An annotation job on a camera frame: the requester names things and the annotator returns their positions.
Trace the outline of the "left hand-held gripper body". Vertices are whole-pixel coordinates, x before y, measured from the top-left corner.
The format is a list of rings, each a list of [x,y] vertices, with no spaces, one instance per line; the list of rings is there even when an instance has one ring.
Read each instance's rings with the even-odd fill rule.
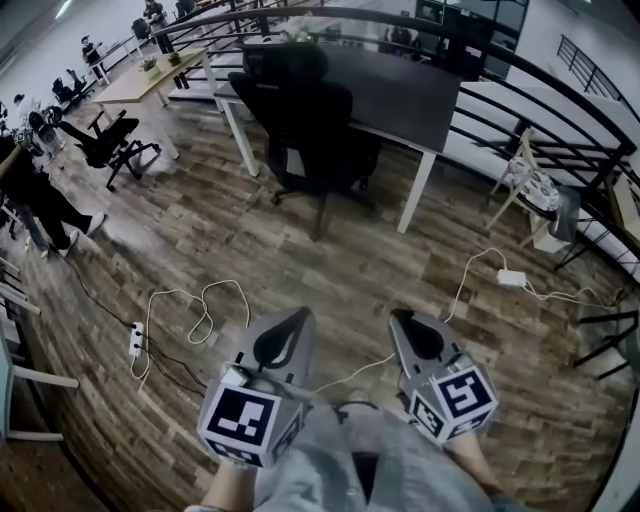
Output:
[[[209,382],[197,433],[210,454],[272,468],[304,426],[304,387],[278,380],[274,371],[246,368],[236,357],[220,379]]]

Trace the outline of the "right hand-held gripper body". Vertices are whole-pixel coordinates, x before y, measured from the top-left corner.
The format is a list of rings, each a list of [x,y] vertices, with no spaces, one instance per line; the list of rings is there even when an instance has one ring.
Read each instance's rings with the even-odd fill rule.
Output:
[[[485,368],[465,353],[404,379],[400,389],[408,414],[438,445],[483,427],[499,405]]]

